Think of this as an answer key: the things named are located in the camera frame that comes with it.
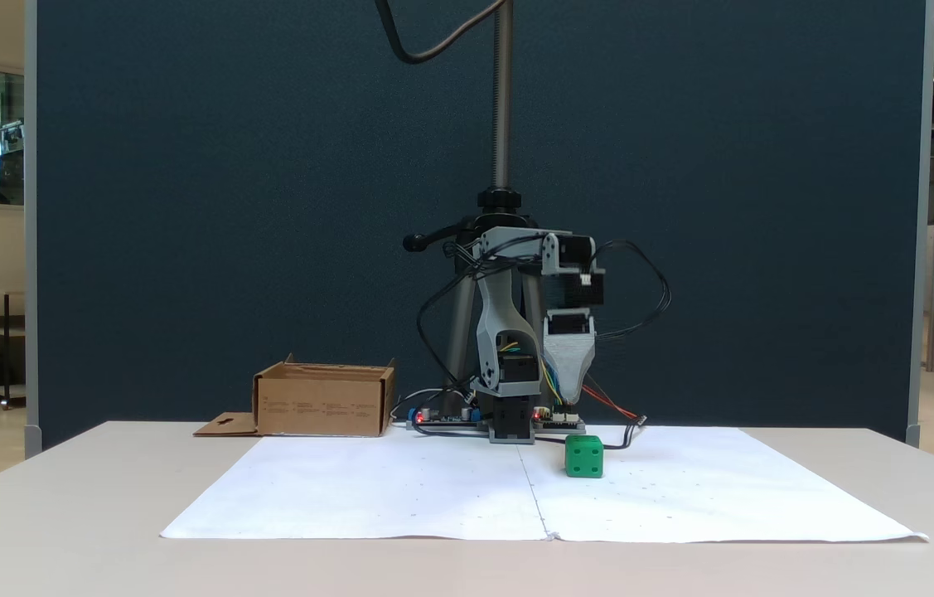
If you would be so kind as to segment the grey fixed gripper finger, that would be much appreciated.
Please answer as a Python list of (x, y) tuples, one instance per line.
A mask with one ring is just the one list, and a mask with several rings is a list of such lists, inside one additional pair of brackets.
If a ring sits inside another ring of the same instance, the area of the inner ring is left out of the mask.
[(595, 356), (594, 332), (544, 333), (543, 349), (549, 371), (558, 378), (559, 396), (565, 404), (578, 403), (583, 381)]

